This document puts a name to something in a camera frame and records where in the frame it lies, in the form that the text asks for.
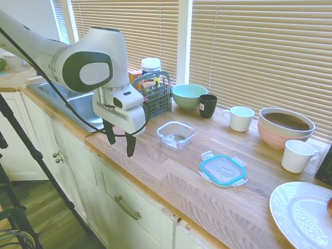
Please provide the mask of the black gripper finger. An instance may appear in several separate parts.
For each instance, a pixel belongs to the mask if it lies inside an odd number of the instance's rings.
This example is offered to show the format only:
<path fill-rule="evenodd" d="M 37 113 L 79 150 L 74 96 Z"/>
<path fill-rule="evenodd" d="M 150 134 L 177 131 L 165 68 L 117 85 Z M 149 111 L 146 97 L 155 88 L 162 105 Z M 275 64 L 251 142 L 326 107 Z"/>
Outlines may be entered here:
<path fill-rule="evenodd" d="M 115 139 L 115 134 L 113 131 L 113 125 L 111 123 L 109 123 L 107 120 L 103 120 L 103 126 L 104 126 L 104 130 L 107 136 L 107 139 L 109 141 L 109 143 L 111 145 L 116 143 L 116 139 Z"/>
<path fill-rule="evenodd" d="M 135 151 L 136 137 L 129 133 L 125 133 L 125 137 L 127 140 L 127 156 L 132 157 Z"/>

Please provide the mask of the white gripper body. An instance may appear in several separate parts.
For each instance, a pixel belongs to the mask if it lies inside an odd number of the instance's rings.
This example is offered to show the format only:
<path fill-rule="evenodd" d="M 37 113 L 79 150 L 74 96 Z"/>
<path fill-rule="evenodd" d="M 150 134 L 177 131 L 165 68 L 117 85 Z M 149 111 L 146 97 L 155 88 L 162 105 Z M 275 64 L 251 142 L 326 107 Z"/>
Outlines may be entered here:
<path fill-rule="evenodd" d="M 145 131 L 145 112 L 140 105 L 124 110 L 115 106 L 109 107 L 93 100 L 93 110 L 97 116 L 102 118 L 102 121 L 107 120 L 125 133 L 137 136 Z"/>

